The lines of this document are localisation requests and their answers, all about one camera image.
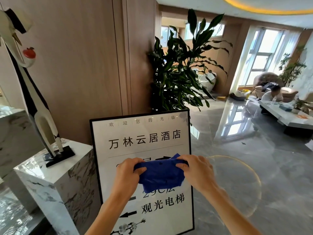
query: forearm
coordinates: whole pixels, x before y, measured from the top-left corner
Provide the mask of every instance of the forearm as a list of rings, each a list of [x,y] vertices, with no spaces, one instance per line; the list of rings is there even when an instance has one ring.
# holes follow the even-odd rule
[[[205,197],[216,209],[232,235],[261,235],[218,187],[213,193],[206,193]]]
[[[101,206],[98,216],[85,235],[109,235],[127,201],[128,199],[122,195],[110,195]]]

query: black hair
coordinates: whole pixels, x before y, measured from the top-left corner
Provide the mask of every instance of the black hair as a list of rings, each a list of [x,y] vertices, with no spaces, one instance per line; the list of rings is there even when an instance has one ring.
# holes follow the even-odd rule
[[[278,90],[280,90],[281,89],[281,87],[279,86],[279,85],[275,85],[275,86],[273,86],[272,87],[272,91],[278,91]]]

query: water bottle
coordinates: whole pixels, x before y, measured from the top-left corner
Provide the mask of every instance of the water bottle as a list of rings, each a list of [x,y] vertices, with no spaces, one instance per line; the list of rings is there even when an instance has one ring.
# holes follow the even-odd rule
[[[277,97],[274,97],[274,98],[272,99],[271,106],[272,106],[272,105],[275,105],[276,99],[277,99]]]

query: person's left hand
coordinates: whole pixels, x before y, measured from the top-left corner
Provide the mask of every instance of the person's left hand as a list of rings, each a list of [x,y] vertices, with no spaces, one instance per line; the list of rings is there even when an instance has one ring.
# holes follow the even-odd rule
[[[141,158],[127,158],[117,166],[111,191],[112,195],[122,196],[127,201],[130,199],[137,188],[139,176],[147,169],[146,167],[141,167],[134,171],[134,166],[139,162],[145,161]]]

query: white ceiling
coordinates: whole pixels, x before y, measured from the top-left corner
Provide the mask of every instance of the white ceiling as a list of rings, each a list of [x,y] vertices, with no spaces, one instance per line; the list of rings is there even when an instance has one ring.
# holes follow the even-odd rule
[[[313,9],[313,0],[237,0],[255,8],[266,8],[272,10],[303,10]],[[243,17],[259,21],[273,22],[303,28],[313,28],[313,14],[293,16],[261,15],[240,10],[226,3],[224,0],[157,0],[159,4],[193,8],[198,11],[207,11],[217,14]]]

